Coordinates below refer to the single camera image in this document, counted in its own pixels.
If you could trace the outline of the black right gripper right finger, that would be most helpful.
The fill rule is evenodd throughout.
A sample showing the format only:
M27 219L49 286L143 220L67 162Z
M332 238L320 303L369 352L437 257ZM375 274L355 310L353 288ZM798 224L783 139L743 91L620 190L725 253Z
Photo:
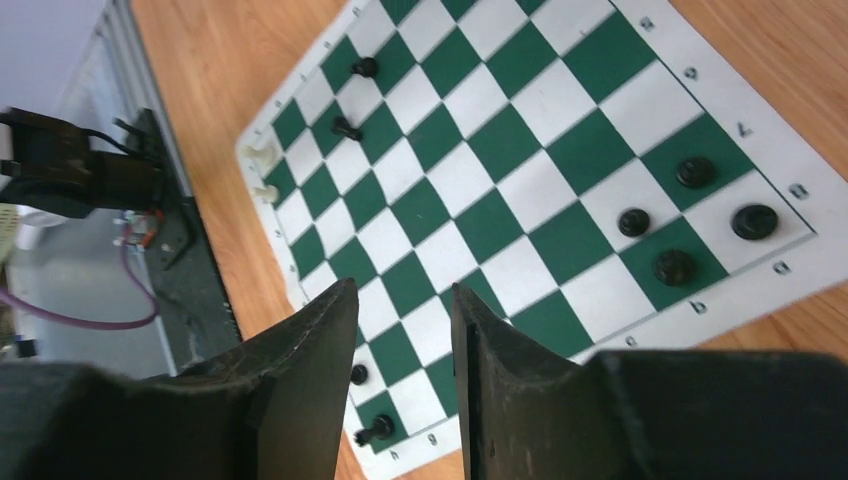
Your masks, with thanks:
M452 288L469 479L843 479L847 367L822 353L600 350L569 361Z

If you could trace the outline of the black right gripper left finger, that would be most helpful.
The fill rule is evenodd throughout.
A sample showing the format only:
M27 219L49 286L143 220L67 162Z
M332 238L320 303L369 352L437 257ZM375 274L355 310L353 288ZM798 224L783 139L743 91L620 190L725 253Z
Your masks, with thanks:
M345 278L182 374L1 368L5 479L331 479L357 339Z

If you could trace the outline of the black knight piece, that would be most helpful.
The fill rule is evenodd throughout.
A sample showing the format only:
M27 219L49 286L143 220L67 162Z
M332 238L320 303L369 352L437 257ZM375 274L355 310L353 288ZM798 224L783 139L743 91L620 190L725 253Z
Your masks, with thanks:
M693 257L679 249L663 250L653 260L652 271L662 284L679 287L691 282L696 273Z

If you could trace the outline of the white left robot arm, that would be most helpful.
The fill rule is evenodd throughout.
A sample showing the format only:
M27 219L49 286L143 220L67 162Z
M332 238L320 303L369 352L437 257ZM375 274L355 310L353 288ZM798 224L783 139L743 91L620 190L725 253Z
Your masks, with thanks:
M1 112L10 130L11 156L1 161L1 202L70 219L96 209L147 212L161 202L167 183L161 137L116 118L127 133L109 135L18 108Z

